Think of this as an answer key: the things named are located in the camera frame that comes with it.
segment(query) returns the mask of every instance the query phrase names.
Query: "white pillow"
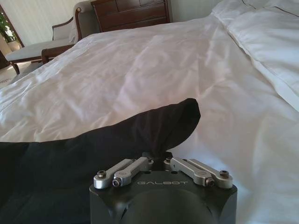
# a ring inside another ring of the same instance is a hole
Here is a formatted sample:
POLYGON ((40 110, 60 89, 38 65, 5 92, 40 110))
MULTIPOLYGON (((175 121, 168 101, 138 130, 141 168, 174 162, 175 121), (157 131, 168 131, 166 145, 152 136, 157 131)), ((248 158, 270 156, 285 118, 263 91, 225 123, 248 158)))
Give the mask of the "white pillow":
POLYGON ((264 7, 269 0, 243 0, 245 4, 253 6, 255 9, 260 9, 264 7))
POLYGON ((299 16, 299 0, 269 0, 266 7, 278 7, 299 16))
POLYGON ((68 23, 66 25, 55 27, 53 29, 53 40, 61 40, 61 39, 67 39, 69 36, 71 30, 71 23, 68 23))
POLYGON ((226 27, 237 16, 253 10, 252 6, 246 5, 242 0, 223 0, 212 9, 212 14, 226 27))
POLYGON ((228 32, 276 92, 299 111, 299 17, 261 8, 235 18, 228 32))

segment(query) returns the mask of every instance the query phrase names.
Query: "screw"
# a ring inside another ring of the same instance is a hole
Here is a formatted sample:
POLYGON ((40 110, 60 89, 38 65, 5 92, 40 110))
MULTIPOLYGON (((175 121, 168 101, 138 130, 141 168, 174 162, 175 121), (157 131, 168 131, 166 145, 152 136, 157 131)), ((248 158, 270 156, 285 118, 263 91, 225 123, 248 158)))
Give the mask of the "screw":
POLYGON ((205 184, 208 187, 212 187, 212 186, 215 185, 215 181, 213 180, 213 178, 209 177, 209 178, 206 179, 205 184))
POLYGON ((114 180, 112 180, 112 186, 118 188, 121 185, 121 179, 116 177, 114 180))
POLYGON ((229 172, 226 170, 222 170, 220 171, 220 176, 222 176, 223 178, 229 178, 229 172))
POLYGON ((106 171, 105 170, 100 170, 98 172, 98 177, 99 178, 105 178, 106 177, 106 171))

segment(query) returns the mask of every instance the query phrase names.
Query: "black cloth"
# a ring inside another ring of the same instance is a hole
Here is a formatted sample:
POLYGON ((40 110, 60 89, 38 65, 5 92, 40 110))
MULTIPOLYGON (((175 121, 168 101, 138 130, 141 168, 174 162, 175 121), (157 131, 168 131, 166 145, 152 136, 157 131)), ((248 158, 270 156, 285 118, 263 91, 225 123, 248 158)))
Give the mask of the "black cloth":
POLYGON ((186 140, 199 119, 189 98, 72 139, 0 143, 0 223, 90 223, 88 189, 98 170, 143 152, 159 157, 186 140))

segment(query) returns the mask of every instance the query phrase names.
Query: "armchair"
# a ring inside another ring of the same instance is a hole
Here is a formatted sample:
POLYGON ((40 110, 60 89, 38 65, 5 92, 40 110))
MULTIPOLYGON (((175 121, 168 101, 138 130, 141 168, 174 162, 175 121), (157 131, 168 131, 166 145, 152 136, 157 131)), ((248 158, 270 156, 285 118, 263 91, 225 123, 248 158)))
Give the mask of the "armchair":
MULTIPOLYGON (((20 73, 17 63, 41 61, 43 49, 55 48, 55 53, 61 54, 82 38, 98 33, 99 26, 90 1, 77 3, 74 7, 73 17, 65 23, 52 26, 52 29, 52 41, 32 44, 5 55, 6 60, 10 62, 17 74, 20 73)), ((49 56, 45 56, 47 60, 44 61, 47 62, 50 57, 55 56, 57 55, 51 52, 49 56)))

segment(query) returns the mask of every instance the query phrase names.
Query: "wooden floor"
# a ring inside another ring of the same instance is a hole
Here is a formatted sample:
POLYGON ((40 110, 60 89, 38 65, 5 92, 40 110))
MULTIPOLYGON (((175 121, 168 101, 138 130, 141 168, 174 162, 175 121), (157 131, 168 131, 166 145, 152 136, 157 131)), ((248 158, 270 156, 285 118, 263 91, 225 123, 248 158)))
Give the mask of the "wooden floor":
POLYGON ((16 72, 12 66, 8 66, 0 70, 0 89, 9 85, 12 81, 16 81, 18 78, 22 78, 23 76, 27 75, 28 73, 34 71, 35 69, 39 68, 41 64, 39 63, 31 63, 31 62, 24 62, 18 63, 20 68, 20 74, 16 77, 16 72))

